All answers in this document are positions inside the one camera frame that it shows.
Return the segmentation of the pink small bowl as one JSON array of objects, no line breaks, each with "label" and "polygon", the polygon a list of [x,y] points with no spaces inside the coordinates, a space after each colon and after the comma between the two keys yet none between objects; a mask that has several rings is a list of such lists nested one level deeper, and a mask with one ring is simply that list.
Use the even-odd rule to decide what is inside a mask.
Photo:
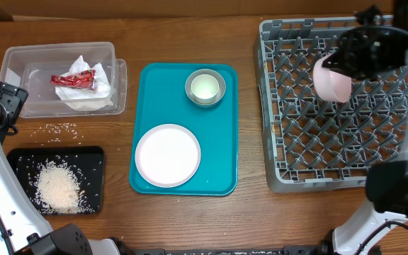
[{"label": "pink small bowl", "polygon": [[346,103],[351,96],[351,78],[323,67],[331,55],[316,61],[312,70],[314,88],[323,101]]}]

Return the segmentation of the white napkin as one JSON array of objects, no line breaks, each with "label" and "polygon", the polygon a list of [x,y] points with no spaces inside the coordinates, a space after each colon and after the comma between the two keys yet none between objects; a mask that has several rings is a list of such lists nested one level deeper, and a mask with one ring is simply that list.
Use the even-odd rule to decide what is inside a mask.
[{"label": "white napkin", "polygon": [[72,101],[67,105],[76,111],[97,111],[106,106],[114,106],[111,101],[111,85],[100,62],[90,67],[80,55],[62,77],[90,70],[95,71],[95,90],[55,86],[55,93],[59,98],[63,101]]}]

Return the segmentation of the red snack wrapper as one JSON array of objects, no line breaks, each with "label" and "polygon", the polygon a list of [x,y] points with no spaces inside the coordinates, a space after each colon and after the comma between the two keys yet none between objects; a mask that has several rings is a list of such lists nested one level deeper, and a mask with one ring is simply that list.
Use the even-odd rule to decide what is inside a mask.
[{"label": "red snack wrapper", "polygon": [[96,89],[96,71],[93,69],[70,74],[68,76],[52,75],[50,83],[55,86],[63,86],[72,89]]}]

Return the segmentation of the white rice pile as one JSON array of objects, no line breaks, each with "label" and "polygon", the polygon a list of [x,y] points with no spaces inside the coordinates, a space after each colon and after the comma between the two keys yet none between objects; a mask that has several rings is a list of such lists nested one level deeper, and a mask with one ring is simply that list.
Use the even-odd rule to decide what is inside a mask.
[{"label": "white rice pile", "polygon": [[44,215],[94,213],[87,202],[86,191],[80,187],[82,174],[72,171],[65,161],[46,160],[37,165],[37,173],[29,184],[34,188],[31,201]]}]

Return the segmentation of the pink round plate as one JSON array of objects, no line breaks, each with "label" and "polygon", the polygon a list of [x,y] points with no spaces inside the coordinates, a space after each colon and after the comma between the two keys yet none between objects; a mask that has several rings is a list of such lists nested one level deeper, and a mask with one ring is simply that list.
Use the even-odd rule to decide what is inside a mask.
[{"label": "pink round plate", "polygon": [[173,188],[189,181],[201,160],[195,135],[177,124],[162,124],[147,131],[135,149],[140,176],[160,188]]}]

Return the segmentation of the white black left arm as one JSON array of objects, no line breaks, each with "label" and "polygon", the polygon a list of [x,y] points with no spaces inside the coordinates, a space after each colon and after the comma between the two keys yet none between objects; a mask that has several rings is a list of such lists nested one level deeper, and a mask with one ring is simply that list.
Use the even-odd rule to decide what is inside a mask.
[{"label": "white black left arm", "polygon": [[114,237],[87,239],[75,224],[54,230],[34,208],[2,149],[18,133],[16,121],[28,92],[0,81],[0,254],[128,254]]}]

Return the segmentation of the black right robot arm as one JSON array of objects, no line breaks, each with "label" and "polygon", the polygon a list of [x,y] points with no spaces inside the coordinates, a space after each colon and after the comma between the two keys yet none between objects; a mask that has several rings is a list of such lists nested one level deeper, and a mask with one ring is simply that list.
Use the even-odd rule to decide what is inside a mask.
[{"label": "black right robot arm", "polygon": [[[318,96],[346,102],[352,79],[375,80],[381,73],[408,68],[408,0],[394,2],[392,25],[376,23],[377,6],[356,13],[358,27],[342,33],[337,51],[319,59],[312,78]],[[408,230],[407,131],[397,158],[374,164],[368,171],[366,199],[341,226],[330,231],[316,254],[380,254],[377,243],[395,227]]]}]

